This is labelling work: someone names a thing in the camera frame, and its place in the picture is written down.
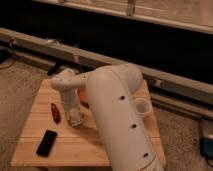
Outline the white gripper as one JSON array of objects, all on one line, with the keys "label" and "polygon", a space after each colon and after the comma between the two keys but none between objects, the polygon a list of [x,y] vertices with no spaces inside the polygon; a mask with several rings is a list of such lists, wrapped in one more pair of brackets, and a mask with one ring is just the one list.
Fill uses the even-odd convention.
[{"label": "white gripper", "polygon": [[[76,93],[75,89],[68,89],[68,90],[63,90],[60,92],[60,98],[61,98],[61,103],[64,108],[64,111],[67,112],[67,120],[69,124],[72,124],[73,118],[72,118],[72,113],[69,111],[71,109],[78,109],[79,108],[79,98]],[[80,110],[77,110],[77,121],[78,123],[83,122],[83,114]]]}]

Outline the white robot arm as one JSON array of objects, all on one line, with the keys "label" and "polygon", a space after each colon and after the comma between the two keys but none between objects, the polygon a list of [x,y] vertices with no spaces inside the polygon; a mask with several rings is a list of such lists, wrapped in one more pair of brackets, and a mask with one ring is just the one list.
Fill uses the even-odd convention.
[{"label": "white robot arm", "polygon": [[74,125],[82,122],[75,110],[75,90],[86,89],[113,171],[164,171],[132,97],[142,80],[138,67],[130,63],[103,66],[79,75],[65,69],[51,79]]}]

